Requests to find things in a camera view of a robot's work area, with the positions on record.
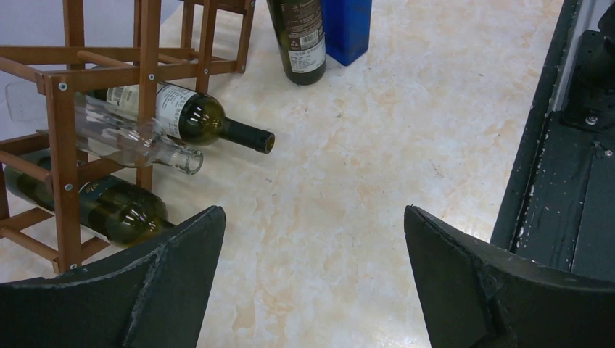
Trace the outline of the brown label wine bottle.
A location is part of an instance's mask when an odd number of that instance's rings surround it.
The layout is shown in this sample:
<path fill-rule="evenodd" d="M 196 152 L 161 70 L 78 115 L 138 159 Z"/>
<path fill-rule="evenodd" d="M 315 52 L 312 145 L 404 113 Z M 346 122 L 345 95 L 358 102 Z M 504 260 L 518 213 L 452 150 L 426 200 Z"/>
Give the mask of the brown label wine bottle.
<path fill-rule="evenodd" d="M 326 71 L 326 41 L 319 0 L 268 0 L 284 72 L 300 86 Z"/>

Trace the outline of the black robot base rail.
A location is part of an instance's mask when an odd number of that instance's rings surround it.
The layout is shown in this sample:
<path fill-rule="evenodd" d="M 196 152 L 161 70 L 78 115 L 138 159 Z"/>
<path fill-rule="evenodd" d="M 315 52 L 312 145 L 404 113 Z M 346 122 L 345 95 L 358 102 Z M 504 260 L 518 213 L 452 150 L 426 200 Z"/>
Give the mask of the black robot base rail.
<path fill-rule="evenodd" d="M 614 3 L 565 1 L 491 243 L 614 279 Z"/>

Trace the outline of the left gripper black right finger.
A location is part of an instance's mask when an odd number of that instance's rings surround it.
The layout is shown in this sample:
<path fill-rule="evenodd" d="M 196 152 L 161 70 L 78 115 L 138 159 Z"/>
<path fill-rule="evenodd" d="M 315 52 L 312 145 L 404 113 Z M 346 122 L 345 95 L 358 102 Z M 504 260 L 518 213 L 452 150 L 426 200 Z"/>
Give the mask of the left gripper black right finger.
<path fill-rule="evenodd" d="M 507 252 L 407 206 L 404 232 L 433 347 L 612 347 L 614 284 Z"/>

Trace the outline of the white label wine bottle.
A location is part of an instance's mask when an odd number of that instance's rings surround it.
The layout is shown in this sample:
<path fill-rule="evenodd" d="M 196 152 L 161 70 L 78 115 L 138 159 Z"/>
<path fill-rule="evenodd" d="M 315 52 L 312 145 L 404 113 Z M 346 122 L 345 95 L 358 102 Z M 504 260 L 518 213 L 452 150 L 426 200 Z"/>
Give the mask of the white label wine bottle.
<path fill-rule="evenodd" d="M 273 133 L 228 118 L 221 103 L 208 94 L 158 83 L 155 106 L 154 118 L 163 130 L 186 144 L 208 146 L 224 139 L 263 154 L 275 144 Z"/>

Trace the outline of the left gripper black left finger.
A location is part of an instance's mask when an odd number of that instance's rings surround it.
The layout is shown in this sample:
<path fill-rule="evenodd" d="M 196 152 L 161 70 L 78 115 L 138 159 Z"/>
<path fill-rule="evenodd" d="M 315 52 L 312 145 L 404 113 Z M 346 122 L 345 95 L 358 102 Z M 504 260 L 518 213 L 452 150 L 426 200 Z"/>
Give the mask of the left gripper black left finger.
<path fill-rule="evenodd" d="M 226 227 L 212 206 L 55 278 L 1 285 L 3 347 L 195 347 Z"/>

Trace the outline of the blue square glass bottle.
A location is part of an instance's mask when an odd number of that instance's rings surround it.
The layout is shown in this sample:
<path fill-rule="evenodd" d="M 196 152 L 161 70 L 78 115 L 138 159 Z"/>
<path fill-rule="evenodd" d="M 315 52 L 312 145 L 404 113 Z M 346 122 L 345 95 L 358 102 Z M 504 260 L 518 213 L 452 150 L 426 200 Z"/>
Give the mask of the blue square glass bottle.
<path fill-rule="evenodd" d="M 369 47 L 372 0 L 323 0 L 326 53 L 348 66 Z"/>

